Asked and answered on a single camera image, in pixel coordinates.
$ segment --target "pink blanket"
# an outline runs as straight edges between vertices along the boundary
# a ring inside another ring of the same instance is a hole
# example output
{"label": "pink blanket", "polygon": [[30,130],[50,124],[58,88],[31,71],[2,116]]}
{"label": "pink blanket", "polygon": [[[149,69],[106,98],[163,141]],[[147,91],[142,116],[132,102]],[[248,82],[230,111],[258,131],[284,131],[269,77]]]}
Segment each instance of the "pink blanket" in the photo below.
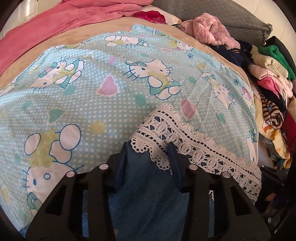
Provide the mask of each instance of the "pink blanket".
{"label": "pink blanket", "polygon": [[133,16],[153,0],[62,0],[0,40],[0,75],[25,52],[70,29]]}

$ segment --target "pink clothing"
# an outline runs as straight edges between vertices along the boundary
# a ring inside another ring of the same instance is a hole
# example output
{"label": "pink clothing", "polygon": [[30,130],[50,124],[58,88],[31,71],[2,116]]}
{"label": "pink clothing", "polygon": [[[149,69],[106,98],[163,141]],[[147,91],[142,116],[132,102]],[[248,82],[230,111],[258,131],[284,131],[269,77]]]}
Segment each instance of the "pink clothing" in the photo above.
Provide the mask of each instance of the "pink clothing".
{"label": "pink clothing", "polygon": [[293,96],[292,84],[291,86],[288,86],[286,84],[287,80],[285,81],[282,77],[277,76],[270,70],[261,68],[260,66],[257,66],[254,64],[250,64],[248,68],[251,74],[254,75],[259,80],[265,77],[270,77],[275,82],[275,84],[279,87],[279,89],[283,90],[287,94],[288,98],[292,98]]}
{"label": "pink clothing", "polygon": [[220,20],[208,13],[181,23],[183,32],[195,37],[203,44],[226,45],[226,49],[238,48],[240,44],[232,38]]}
{"label": "pink clothing", "polygon": [[0,40],[0,75],[25,52],[57,34],[80,26],[133,16],[153,0],[62,0],[10,30]]}
{"label": "pink clothing", "polygon": [[264,77],[263,79],[258,80],[257,84],[267,90],[272,91],[279,98],[279,94],[281,93],[281,91],[279,87],[275,84],[275,82],[272,80],[272,78]]}

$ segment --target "green towel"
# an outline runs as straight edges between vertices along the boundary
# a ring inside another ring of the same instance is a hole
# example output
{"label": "green towel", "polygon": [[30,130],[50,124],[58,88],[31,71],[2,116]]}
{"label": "green towel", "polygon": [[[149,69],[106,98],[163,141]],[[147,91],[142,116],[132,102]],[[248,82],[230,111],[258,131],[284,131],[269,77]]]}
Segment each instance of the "green towel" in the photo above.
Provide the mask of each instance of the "green towel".
{"label": "green towel", "polygon": [[278,47],[275,45],[270,45],[268,47],[258,47],[258,50],[261,54],[273,57],[276,59],[287,71],[288,71],[288,80],[296,79],[294,72],[291,67],[285,60],[284,56],[279,51]]}

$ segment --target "dark blue cloth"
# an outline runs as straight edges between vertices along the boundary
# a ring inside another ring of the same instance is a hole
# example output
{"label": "dark blue cloth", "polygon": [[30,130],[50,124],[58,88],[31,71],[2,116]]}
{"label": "dark blue cloth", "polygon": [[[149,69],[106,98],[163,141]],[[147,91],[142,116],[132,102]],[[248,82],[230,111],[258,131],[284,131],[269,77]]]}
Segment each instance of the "dark blue cloth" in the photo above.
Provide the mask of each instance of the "dark blue cloth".
{"label": "dark blue cloth", "polygon": [[[136,153],[127,144],[125,182],[110,195],[109,206],[118,241],[179,241],[189,194],[181,194],[169,171],[157,168],[149,152]],[[210,232],[213,236],[214,203],[210,199]]]}

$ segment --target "beige blanket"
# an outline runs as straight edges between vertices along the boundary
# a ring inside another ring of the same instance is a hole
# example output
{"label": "beige blanket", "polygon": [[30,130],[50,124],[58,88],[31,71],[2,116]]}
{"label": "beige blanket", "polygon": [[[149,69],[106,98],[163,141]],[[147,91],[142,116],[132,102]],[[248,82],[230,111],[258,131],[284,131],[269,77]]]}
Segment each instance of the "beige blanket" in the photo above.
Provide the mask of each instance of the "beige blanket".
{"label": "beige blanket", "polygon": [[35,59],[37,59],[46,49],[52,46],[76,44],[90,37],[107,32],[117,32],[123,30],[128,31],[136,23],[156,28],[166,34],[173,36],[174,38],[183,41],[190,46],[195,47],[196,49],[199,49],[200,51],[213,55],[224,65],[232,68],[248,85],[250,85],[249,80],[241,67],[230,63],[221,55],[217,54],[214,50],[205,46],[204,44],[199,43],[193,37],[182,32],[180,29],[174,26],[150,23],[139,18],[122,17],[120,19],[111,20],[104,23],[90,24],[83,27],[75,28],[65,33],[54,36],[35,46],[23,56],[21,56],[12,65],[10,65],[0,76],[0,90],[3,89],[8,83],[13,81],[14,78],[16,78],[26,67],[28,67]]}

